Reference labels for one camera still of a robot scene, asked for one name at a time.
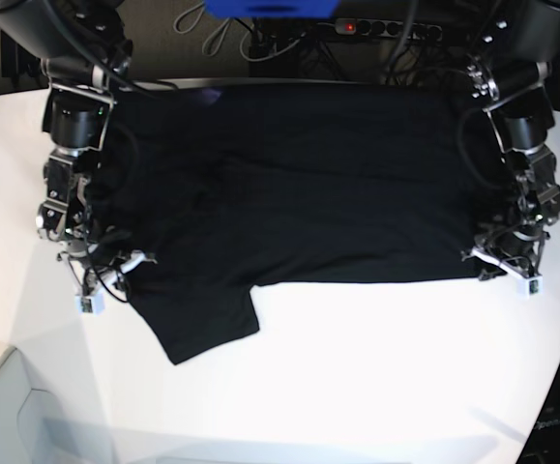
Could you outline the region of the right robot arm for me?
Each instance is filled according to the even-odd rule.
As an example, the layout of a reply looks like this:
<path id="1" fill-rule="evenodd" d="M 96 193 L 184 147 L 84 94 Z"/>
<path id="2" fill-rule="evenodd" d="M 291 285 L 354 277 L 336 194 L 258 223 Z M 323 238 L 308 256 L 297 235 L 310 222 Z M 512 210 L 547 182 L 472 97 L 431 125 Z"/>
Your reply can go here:
<path id="1" fill-rule="evenodd" d="M 111 247 L 127 234 L 97 222 L 93 210 L 108 198 L 90 190 L 118 92 L 151 94 L 128 78 L 133 43 L 119 5 L 73 1 L 65 12 L 58 1 L 0 1 L 0 29 L 39 59 L 48 81 L 42 130 L 54 148 L 44 165 L 46 195 L 36 224 L 42 239 L 62 246 L 58 259 L 81 266 L 73 279 L 85 312 L 104 294 L 128 302 L 126 275 L 149 258 Z"/>

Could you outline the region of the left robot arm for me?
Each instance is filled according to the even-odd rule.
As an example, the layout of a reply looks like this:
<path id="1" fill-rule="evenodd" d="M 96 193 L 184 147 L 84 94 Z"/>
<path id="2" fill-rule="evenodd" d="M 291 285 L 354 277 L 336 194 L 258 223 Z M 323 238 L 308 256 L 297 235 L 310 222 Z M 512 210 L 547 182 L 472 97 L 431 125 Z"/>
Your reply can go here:
<path id="1" fill-rule="evenodd" d="M 482 279 L 540 275 L 547 228 L 560 220 L 556 157 L 546 146 L 555 125 L 545 81 L 560 52 L 560 1 L 499 1 L 472 39 L 464 74 L 480 105 L 461 114 L 455 141 L 478 183 L 507 194 L 498 215 L 481 225 L 463 260 L 483 263 Z M 471 116 L 487 116 L 510 179 L 498 184 L 470 158 L 464 132 Z"/>

